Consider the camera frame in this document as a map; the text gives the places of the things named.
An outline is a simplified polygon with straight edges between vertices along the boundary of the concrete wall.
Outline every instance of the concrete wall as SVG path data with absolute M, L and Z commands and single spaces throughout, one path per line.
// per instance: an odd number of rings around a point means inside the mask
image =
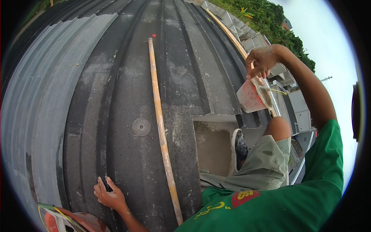
M 315 128 L 311 126 L 311 113 L 309 112 L 301 90 L 289 92 L 288 96 L 292 108 L 294 109 L 296 120 L 298 121 L 299 131 L 302 133 L 315 130 Z

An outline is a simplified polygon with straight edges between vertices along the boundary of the green vegetation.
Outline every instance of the green vegetation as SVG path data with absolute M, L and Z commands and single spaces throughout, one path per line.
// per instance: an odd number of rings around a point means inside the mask
M 265 35 L 273 44 L 288 47 L 306 66 L 315 72 L 316 63 L 308 57 L 303 42 L 292 31 L 282 26 L 283 7 L 267 0 L 209 0 L 212 4 L 227 10 L 256 32 Z
M 66 0 L 54 0 L 53 5 L 57 5 L 58 3 L 64 2 Z M 35 5 L 31 8 L 28 14 L 25 16 L 23 23 L 21 24 L 20 28 L 23 28 L 38 12 L 44 11 L 50 7 L 50 0 L 39 0 L 35 3 Z

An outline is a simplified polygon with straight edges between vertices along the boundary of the building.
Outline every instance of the building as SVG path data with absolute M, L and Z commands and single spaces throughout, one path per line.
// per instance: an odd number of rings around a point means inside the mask
M 291 23 L 290 23 L 290 20 L 288 20 L 286 17 L 283 19 L 282 26 L 283 26 L 286 30 L 291 30 L 291 29 L 292 29 L 292 25 L 291 25 Z

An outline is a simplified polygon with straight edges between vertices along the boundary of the shoe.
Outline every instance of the shoe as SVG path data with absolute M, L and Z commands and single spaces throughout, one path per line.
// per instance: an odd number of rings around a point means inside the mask
M 235 153 L 235 170 L 239 171 L 242 167 L 242 161 L 245 161 L 250 149 L 246 146 L 246 141 L 241 129 L 235 129 L 232 136 L 232 147 Z

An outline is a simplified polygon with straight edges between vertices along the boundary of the bamboo pole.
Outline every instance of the bamboo pole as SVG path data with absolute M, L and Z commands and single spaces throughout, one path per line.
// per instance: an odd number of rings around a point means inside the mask
M 148 39 L 148 47 L 150 49 L 150 62 L 151 62 L 151 76 L 152 76 L 153 99 L 154 99 L 154 102 L 155 102 L 157 128 L 158 128 L 158 136 L 160 138 L 162 159 L 164 161 L 166 178 L 167 178 L 167 184 L 169 186 L 169 191 L 170 191 L 171 201 L 173 202 L 175 216 L 177 218 L 178 225 L 181 225 L 183 223 L 183 217 L 182 217 L 182 212 L 180 210 L 177 189 L 175 187 L 173 170 L 171 168 L 170 157 L 169 157 L 169 150 L 167 148 L 164 119 L 162 117 L 160 92 L 158 90 L 157 70 L 156 70 L 156 62 L 155 62 L 155 52 L 153 50 L 152 38 L 149 38 Z

